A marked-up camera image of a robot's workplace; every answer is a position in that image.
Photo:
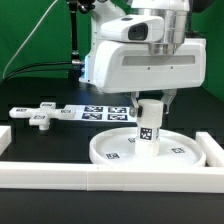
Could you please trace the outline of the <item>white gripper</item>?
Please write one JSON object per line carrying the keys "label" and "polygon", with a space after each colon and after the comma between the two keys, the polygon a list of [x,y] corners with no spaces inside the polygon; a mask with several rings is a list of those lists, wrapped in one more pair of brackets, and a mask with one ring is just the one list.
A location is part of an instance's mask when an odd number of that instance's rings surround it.
{"label": "white gripper", "polygon": [[150,55],[148,44],[104,41],[96,53],[93,84],[105,93],[132,92],[131,117],[142,116],[139,91],[164,90],[161,101],[168,114],[176,89],[200,86],[205,70],[205,39],[186,38],[173,55]]}

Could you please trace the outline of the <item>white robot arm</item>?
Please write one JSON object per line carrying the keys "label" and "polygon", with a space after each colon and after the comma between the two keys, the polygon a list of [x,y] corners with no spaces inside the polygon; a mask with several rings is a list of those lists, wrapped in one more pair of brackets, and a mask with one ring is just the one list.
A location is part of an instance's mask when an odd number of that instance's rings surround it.
{"label": "white robot arm", "polygon": [[91,12],[91,50],[80,80],[105,93],[129,92],[130,114],[142,91],[161,90],[169,106],[178,89],[205,78],[206,40],[186,36],[190,0],[129,0],[125,13],[111,0]]}

